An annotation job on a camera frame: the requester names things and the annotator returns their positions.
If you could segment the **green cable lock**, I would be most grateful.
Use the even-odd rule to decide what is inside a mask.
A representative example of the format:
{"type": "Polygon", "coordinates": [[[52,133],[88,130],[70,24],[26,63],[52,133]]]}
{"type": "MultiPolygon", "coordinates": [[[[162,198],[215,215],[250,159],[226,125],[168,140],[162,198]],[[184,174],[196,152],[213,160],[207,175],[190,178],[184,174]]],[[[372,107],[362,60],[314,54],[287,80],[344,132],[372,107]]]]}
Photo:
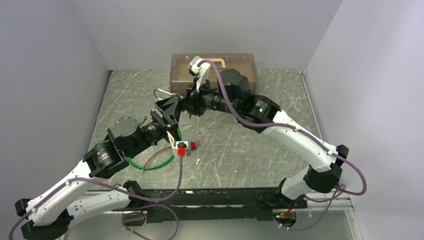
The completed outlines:
{"type": "Polygon", "coordinates": [[[158,150],[157,152],[153,153],[145,162],[144,164],[138,164],[133,158],[131,157],[126,157],[126,161],[129,163],[129,165],[137,170],[140,171],[154,171],[154,170],[158,170],[161,169],[165,166],[167,166],[169,163],[171,163],[174,159],[175,156],[173,153],[170,153],[167,158],[163,159],[162,161],[158,161],[156,164],[155,161],[158,157],[160,157],[160,155],[162,155],[164,152],[167,151],[171,151],[171,146],[166,146],[160,150],[158,150]]]}

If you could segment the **brass padlock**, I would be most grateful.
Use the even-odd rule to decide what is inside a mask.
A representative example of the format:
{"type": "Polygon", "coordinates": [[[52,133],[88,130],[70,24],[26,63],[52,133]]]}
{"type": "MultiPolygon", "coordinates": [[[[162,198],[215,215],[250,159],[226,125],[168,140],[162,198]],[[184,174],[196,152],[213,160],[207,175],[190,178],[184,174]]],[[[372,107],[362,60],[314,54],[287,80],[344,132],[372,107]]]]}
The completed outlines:
{"type": "Polygon", "coordinates": [[[159,101],[163,100],[163,98],[161,98],[161,95],[164,95],[165,98],[170,98],[170,97],[173,97],[173,96],[177,96],[179,99],[183,99],[184,98],[183,96],[181,96],[178,93],[168,92],[168,91],[165,91],[165,90],[159,89],[159,88],[156,88],[156,89],[153,90],[153,95],[159,101]]]}

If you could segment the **silver key set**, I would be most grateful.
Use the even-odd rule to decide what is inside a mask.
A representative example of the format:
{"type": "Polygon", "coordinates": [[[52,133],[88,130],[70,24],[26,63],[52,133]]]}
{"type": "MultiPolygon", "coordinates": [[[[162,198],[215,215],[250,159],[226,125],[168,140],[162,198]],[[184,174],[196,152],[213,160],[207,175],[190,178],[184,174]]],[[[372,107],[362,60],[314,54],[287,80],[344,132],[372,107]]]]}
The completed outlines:
{"type": "Polygon", "coordinates": [[[200,113],[188,113],[188,117],[189,119],[194,118],[194,117],[201,117],[202,115],[200,113]]]}

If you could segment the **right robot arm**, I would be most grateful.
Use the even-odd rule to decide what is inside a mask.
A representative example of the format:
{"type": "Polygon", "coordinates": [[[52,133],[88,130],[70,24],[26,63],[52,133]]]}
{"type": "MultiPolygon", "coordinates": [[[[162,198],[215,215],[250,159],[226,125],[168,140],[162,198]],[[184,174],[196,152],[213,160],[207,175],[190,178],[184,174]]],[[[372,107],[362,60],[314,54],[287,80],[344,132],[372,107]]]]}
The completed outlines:
{"type": "Polygon", "coordinates": [[[237,121],[245,128],[284,144],[306,160],[306,168],[279,183],[275,200],[280,207],[289,207],[311,191],[326,194],[338,186],[343,172],[341,159],[348,148],[322,141],[270,98],[253,93],[248,78],[236,69],[221,71],[215,88],[207,80],[208,68],[195,67],[188,72],[193,81],[180,102],[185,111],[199,117],[206,110],[236,113],[237,121]]]}

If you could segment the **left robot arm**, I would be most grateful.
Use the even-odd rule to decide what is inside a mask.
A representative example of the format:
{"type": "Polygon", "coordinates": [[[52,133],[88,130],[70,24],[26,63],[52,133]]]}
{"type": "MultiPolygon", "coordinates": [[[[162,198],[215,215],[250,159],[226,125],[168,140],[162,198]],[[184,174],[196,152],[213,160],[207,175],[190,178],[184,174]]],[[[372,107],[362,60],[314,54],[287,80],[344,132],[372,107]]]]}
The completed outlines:
{"type": "Polygon", "coordinates": [[[26,240],[56,240],[78,223],[110,210],[137,210],[156,202],[143,194],[136,181],[121,187],[108,186],[108,192],[90,198],[83,195],[94,185],[129,166],[129,159],[166,140],[172,148],[181,139],[178,133],[180,97],[155,103],[148,118],[120,117],[107,130],[105,139],[89,150],[76,167],[39,196],[15,203],[19,220],[11,228],[9,239],[20,228],[26,240]]]}

